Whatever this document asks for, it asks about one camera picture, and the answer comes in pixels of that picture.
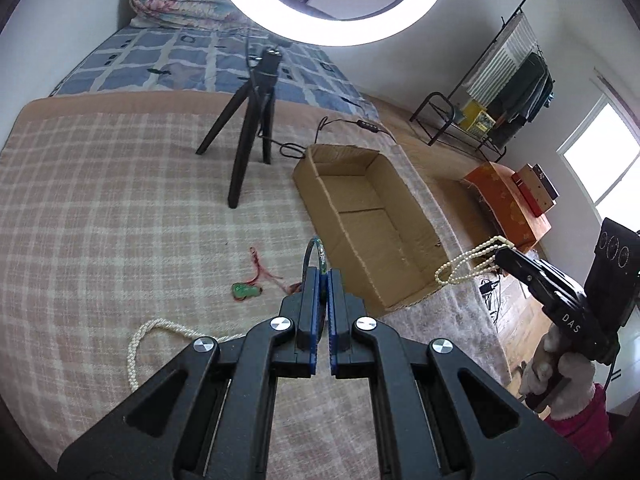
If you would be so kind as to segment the gloved right hand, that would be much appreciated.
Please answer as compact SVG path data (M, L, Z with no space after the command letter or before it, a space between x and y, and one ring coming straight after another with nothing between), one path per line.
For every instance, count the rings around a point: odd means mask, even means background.
M555 372L568 380L566 386L548 403L552 420L565 420L582 412L593 400L596 367L579 353L569 352L570 340L552 324L541 337L534 356L524 367L518 393L543 396Z

